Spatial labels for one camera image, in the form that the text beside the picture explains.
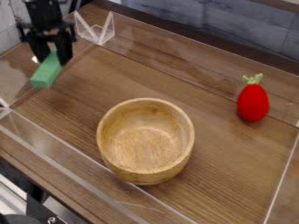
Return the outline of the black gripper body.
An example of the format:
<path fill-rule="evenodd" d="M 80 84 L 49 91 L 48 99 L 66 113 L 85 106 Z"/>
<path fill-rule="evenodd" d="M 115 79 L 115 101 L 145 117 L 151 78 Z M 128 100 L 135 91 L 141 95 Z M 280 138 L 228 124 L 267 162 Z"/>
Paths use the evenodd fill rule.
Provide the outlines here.
<path fill-rule="evenodd" d="M 29 22 L 17 21 L 16 28 L 20 33 L 20 39 L 26 41 L 24 30 L 34 32 L 50 31 L 52 29 L 69 29 L 70 40 L 76 40 L 74 24 L 62 20 L 60 5 L 68 0 L 22 0 L 29 14 Z"/>

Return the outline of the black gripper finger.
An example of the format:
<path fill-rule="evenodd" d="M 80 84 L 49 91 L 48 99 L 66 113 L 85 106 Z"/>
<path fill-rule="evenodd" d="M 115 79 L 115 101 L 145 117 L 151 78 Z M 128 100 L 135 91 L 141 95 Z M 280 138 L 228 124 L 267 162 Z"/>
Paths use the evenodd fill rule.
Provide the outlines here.
<path fill-rule="evenodd" d="M 44 62 L 45 58 L 50 53 L 50 48 L 48 47 L 48 38 L 44 35 L 37 35 L 36 33 L 26 34 L 26 42 L 32 49 L 32 52 L 40 62 Z"/>
<path fill-rule="evenodd" d="M 54 46 L 60 64 L 64 66 L 72 58 L 72 41 L 68 34 L 56 36 Z"/>

